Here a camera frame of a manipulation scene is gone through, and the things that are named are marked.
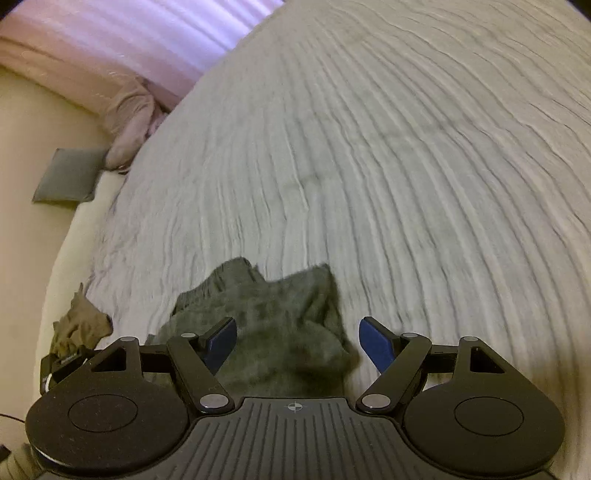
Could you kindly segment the dark grey garment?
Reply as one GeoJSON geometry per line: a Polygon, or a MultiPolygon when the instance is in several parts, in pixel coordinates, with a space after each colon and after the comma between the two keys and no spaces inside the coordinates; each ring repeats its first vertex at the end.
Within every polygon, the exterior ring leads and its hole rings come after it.
{"type": "Polygon", "coordinates": [[[328,265],[267,281],[245,258],[228,260],[181,293],[150,344],[202,334],[231,317],[238,341],[216,377],[240,397],[342,396],[359,354],[346,337],[328,265]]]}

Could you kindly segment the olive brown garment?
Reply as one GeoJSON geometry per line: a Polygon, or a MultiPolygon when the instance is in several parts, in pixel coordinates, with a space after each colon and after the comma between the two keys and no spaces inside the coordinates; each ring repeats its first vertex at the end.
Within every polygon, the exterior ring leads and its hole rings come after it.
{"type": "Polygon", "coordinates": [[[111,317],[94,306],[84,294],[84,285],[80,284],[69,310],[53,323],[50,353],[63,359],[82,347],[93,350],[101,339],[112,333],[111,317]]]}

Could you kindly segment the pink curtain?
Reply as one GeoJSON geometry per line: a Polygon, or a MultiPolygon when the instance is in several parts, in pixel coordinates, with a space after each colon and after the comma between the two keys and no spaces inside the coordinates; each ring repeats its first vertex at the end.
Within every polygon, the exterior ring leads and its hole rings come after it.
{"type": "Polygon", "coordinates": [[[173,105],[279,1],[4,1],[1,64],[93,113],[126,82],[173,105]]]}

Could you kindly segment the grey floor cushion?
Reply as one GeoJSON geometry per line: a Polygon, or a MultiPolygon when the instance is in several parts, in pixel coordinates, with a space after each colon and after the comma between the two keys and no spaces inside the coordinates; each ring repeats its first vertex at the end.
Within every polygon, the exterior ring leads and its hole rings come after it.
{"type": "Polygon", "coordinates": [[[32,197],[33,203],[80,204],[92,201],[107,149],[59,148],[32,197]]]}

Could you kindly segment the white striped bedspread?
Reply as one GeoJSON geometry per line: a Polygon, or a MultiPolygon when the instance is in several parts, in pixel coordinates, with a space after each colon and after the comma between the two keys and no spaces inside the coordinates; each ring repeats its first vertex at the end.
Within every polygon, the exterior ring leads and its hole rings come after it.
{"type": "Polygon", "coordinates": [[[89,300],[155,333],[245,257],[328,264],[359,321],[474,335],[561,409],[590,475],[590,23],[565,1],[288,1],[143,145],[89,300]]]}

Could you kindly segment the pink crumpled cloth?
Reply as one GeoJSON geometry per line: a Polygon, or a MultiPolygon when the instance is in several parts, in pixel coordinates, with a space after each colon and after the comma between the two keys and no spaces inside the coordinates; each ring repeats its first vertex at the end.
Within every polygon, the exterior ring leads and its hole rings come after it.
{"type": "Polygon", "coordinates": [[[126,173],[143,144],[167,115],[167,108],[143,79],[133,77],[126,81],[101,115],[103,127],[112,136],[104,160],[105,169],[126,173]]]}

